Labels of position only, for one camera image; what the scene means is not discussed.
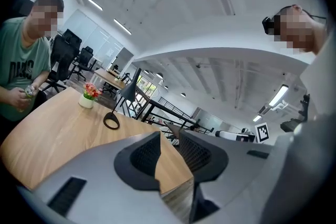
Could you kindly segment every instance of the black desk lamp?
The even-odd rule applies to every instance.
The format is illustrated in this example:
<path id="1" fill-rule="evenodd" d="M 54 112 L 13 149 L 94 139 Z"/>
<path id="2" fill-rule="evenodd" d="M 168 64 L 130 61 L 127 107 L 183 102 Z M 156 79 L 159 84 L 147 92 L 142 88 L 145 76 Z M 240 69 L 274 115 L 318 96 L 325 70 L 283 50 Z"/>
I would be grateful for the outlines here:
<path id="1" fill-rule="evenodd" d="M 123 103 L 128 100 L 130 102 L 134 102 L 135 101 L 135 89 L 137 87 L 136 83 L 138 82 L 138 78 L 141 72 L 141 68 L 138 68 L 133 76 L 133 79 L 131 81 L 131 83 L 127 84 L 125 88 L 120 90 L 120 95 L 121 98 L 119 99 L 119 101 L 117 102 L 117 104 L 115 105 L 114 109 L 112 110 L 112 112 L 109 112 L 105 115 L 104 119 L 103 119 L 103 123 L 104 125 L 112 130 L 117 130 L 120 127 L 120 123 L 116 117 L 116 115 L 113 114 L 113 112 L 115 111 L 116 107 L 118 106 L 119 102 L 121 101 L 121 99 L 124 99 L 121 103 L 121 105 L 123 105 Z M 117 124 L 117 127 L 111 127 L 106 123 L 106 120 L 112 120 Z"/>

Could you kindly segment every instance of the wooden table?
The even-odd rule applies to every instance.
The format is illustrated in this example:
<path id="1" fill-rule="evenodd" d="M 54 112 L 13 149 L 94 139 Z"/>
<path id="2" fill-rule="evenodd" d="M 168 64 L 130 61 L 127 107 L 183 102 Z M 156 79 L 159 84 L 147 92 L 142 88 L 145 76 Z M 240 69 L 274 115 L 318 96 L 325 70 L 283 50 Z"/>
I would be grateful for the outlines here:
<path id="1" fill-rule="evenodd" d="M 114 72 L 112 69 L 107 70 L 107 72 L 110 73 L 111 75 L 115 76 L 115 77 L 119 76 L 119 74 Z"/>
<path id="2" fill-rule="evenodd" d="M 180 129 L 181 127 L 171 124 L 169 122 L 164 122 L 164 124 L 172 131 L 173 135 L 176 136 L 177 139 L 180 139 Z"/>
<path id="3" fill-rule="evenodd" d="M 119 113 L 115 114 L 120 128 L 108 129 L 103 117 L 111 110 L 98 103 L 92 109 L 82 108 L 79 97 L 71 87 L 55 95 L 23 119 L 0 147 L 6 168 L 29 189 L 89 148 L 160 130 Z M 182 156 L 161 134 L 161 156 L 155 170 L 161 193 L 192 177 Z"/>
<path id="4" fill-rule="evenodd" d="M 115 81 L 115 77 L 108 73 L 105 69 L 100 68 L 94 71 L 94 75 L 91 78 L 91 83 L 95 84 L 97 79 L 100 78 L 106 81 L 108 84 L 116 87 L 117 89 L 121 90 L 125 87 L 125 83 L 121 80 Z"/>

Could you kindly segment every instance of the ceiling light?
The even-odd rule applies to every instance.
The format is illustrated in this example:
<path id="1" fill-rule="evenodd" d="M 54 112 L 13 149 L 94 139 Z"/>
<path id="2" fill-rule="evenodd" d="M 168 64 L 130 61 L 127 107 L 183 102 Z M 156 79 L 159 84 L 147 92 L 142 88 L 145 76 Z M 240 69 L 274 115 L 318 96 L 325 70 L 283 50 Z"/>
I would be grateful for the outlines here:
<path id="1" fill-rule="evenodd" d="M 272 101 L 269 102 L 269 105 L 274 106 L 284 96 L 287 90 L 288 90 L 288 86 L 282 85 L 278 93 L 272 99 Z"/>
<path id="2" fill-rule="evenodd" d="M 118 22 L 116 19 L 114 19 L 114 22 L 117 23 L 122 29 L 124 29 L 128 34 L 132 34 L 131 32 L 129 32 L 120 22 Z"/>
<path id="3" fill-rule="evenodd" d="M 103 8 L 101 6 L 99 6 L 96 2 L 92 1 L 92 0 L 88 0 L 89 2 L 93 3 L 94 6 L 96 6 L 97 8 L 99 8 L 100 10 L 103 10 Z"/>
<path id="4" fill-rule="evenodd" d="M 259 121 L 260 119 L 261 119 L 261 116 L 258 115 L 258 116 L 256 116 L 256 117 L 253 119 L 253 121 L 256 122 L 256 121 Z"/>

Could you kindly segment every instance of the mesh chair back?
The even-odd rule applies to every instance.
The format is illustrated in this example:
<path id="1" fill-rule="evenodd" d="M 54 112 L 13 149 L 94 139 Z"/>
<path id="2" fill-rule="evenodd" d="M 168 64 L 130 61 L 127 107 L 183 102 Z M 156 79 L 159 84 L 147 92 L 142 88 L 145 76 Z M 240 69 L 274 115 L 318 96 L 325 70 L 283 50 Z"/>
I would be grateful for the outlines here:
<path id="1" fill-rule="evenodd" d="M 82 40 L 78 36 L 76 36 L 73 32 L 71 32 L 69 29 L 67 29 L 64 32 L 63 37 L 68 44 L 70 44 L 70 45 L 76 47 L 77 49 L 79 49 Z"/>
<path id="2" fill-rule="evenodd" d="M 87 50 L 89 53 L 93 53 L 93 49 L 92 48 L 90 48 L 89 46 L 86 46 L 85 47 L 85 50 Z"/>
<path id="3" fill-rule="evenodd" d="M 92 58 L 92 56 L 93 56 L 93 53 L 91 53 L 91 52 L 87 51 L 85 48 L 83 48 L 82 51 L 80 52 L 78 62 L 80 64 L 82 64 L 83 66 L 87 67 L 90 59 Z"/>
<path id="4" fill-rule="evenodd" d="M 58 62 L 56 78 L 65 80 L 68 77 L 69 67 L 75 57 L 78 55 L 79 49 L 70 46 L 61 35 L 57 35 L 54 40 L 53 51 L 51 52 L 51 66 Z"/>

